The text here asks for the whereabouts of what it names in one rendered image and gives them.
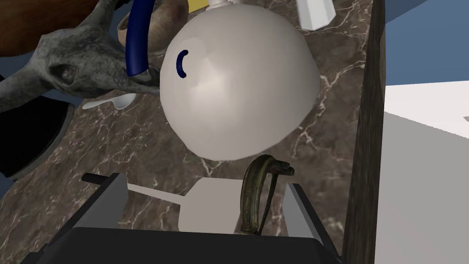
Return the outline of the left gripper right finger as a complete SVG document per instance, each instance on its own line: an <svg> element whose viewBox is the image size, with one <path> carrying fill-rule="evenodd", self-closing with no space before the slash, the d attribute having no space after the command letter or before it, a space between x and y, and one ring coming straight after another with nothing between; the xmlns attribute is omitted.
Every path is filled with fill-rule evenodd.
<svg viewBox="0 0 469 264"><path fill-rule="evenodd" d="M286 185L284 220L289 237L314 238L333 257L340 257L329 233L326 231L300 184L288 183Z"/></svg>

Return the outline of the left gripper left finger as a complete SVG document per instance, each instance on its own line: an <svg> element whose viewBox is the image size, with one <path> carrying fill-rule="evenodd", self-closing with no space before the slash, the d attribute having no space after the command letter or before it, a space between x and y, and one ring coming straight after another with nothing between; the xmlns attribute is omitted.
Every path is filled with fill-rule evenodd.
<svg viewBox="0 0 469 264"><path fill-rule="evenodd" d="M128 200L127 177L124 173L102 176L85 173L81 181L99 187L87 201L59 229L49 245L57 242L75 227L116 228Z"/></svg>

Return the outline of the dark olive curved tool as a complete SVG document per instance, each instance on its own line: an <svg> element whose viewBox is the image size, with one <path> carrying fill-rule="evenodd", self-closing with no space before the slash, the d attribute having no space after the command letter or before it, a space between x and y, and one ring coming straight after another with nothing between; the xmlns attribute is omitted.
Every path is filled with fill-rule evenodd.
<svg viewBox="0 0 469 264"><path fill-rule="evenodd" d="M262 220L259 221L259 206L261 193L267 174L271 174L269 193ZM272 199L275 193L278 176L293 176L294 168L289 163L275 159L268 154L262 154L248 166L242 183L240 194L240 233L244 235L262 234L267 220Z"/></svg>

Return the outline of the brown marble table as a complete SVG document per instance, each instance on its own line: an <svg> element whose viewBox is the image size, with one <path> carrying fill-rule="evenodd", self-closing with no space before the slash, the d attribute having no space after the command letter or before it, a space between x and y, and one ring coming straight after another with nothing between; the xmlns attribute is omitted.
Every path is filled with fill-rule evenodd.
<svg viewBox="0 0 469 264"><path fill-rule="evenodd" d="M267 153L299 183L349 264L374 264L383 99L379 39L384 0L334 0L336 18L304 32L321 74L316 105ZM166 123L159 99L139 95L123 111L77 110L58 148L0 201L0 264L39 250L96 190L85 172L124 172L130 183L186 193L201 177L241 178L252 158L199 158Z"/></svg>

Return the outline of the white flat spatula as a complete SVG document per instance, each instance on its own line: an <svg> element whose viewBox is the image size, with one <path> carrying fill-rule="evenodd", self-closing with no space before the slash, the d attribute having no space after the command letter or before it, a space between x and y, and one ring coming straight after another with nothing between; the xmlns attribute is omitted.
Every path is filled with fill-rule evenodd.
<svg viewBox="0 0 469 264"><path fill-rule="evenodd" d="M182 196L129 184L128 189L180 205L182 232L233 234L240 216L242 180L202 177Z"/></svg>

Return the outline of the black plate with grey rim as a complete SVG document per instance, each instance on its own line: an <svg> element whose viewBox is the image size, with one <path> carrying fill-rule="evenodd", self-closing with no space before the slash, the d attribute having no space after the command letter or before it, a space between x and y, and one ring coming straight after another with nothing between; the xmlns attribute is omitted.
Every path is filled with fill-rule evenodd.
<svg viewBox="0 0 469 264"><path fill-rule="evenodd" d="M0 173L13 182L31 173L60 144L75 106L39 96L0 113Z"/></svg>

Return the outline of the white spoon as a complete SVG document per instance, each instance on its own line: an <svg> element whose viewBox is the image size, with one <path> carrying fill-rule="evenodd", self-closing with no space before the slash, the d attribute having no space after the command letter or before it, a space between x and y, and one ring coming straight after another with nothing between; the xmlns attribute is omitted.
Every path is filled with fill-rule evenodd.
<svg viewBox="0 0 469 264"><path fill-rule="evenodd" d="M97 106L102 105L102 104L107 103L107 102L112 102L113 106L117 110L122 110L122 109L128 107L129 105L131 105L135 98L136 98L136 93L127 93L127 94L117 96L117 97L113 97L113 98L110 98L110 99L103 99L103 100L98 100L98 101L92 101L92 102L85 103L82 106L82 109L87 110L87 109L97 107Z"/></svg>

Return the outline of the grey stone animal figure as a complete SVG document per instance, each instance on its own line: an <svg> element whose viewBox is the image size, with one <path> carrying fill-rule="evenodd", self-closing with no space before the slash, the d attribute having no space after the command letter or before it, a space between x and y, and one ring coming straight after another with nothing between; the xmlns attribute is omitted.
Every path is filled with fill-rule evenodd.
<svg viewBox="0 0 469 264"><path fill-rule="evenodd" d="M0 82L0 113L52 89L84 99L114 89L158 95L159 69L141 79L127 76L124 50L109 36L118 1L99 0L79 26L41 36L24 67Z"/></svg>

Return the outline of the large white round pot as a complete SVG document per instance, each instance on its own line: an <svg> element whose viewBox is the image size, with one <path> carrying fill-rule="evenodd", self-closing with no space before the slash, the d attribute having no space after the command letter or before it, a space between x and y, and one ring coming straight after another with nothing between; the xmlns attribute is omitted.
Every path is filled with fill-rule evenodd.
<svg viewBox="0 0 469 264"><path fill-rule="evenodd" d="M301 124L319 94L320 74L304 37L284 17L256 5L208 1L167 48L160 100L191 152L238 160Z"/></svg>

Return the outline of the brown wooden bowl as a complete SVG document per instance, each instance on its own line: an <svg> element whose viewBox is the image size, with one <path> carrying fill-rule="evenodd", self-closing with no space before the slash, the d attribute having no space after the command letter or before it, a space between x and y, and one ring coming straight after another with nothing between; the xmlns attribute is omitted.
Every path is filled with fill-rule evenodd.
<svg viewBox="0 0 469 264"><path fill-rule="evenodd" d="M148 33L148 53L163 54L188 22L188 0L156 0Z"/></svg>

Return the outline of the brown wooden board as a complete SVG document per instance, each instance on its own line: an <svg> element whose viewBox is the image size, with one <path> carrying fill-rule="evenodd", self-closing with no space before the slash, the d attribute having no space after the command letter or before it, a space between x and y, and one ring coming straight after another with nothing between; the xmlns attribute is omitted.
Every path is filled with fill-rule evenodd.
<svg viewBox="0 0 469 264"><path fill-rule="evenodd" d="M33 51L42 35L74 28L98 0L0 0L0 57Z"/></svg>

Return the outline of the white faceted cup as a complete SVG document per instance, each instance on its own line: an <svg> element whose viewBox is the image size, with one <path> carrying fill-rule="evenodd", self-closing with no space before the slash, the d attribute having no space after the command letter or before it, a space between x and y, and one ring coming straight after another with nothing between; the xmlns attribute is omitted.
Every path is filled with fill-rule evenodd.
<svg viewBox="0 0 469 264"><path fill-rule="evenodd" d="M295 0L302 30L315 31L336 16L333 0Z"/></svg>

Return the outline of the yellow block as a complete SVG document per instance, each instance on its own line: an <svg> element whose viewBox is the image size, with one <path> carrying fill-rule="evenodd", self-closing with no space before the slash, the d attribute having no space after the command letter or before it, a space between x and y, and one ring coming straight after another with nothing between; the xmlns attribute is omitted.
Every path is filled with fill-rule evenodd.
<svg viewBox="0 0 469 264"><path fill-rule="evenodd" d="M208 0L187 0L189 5L189 13L205 8L209 5Z"/></svg>

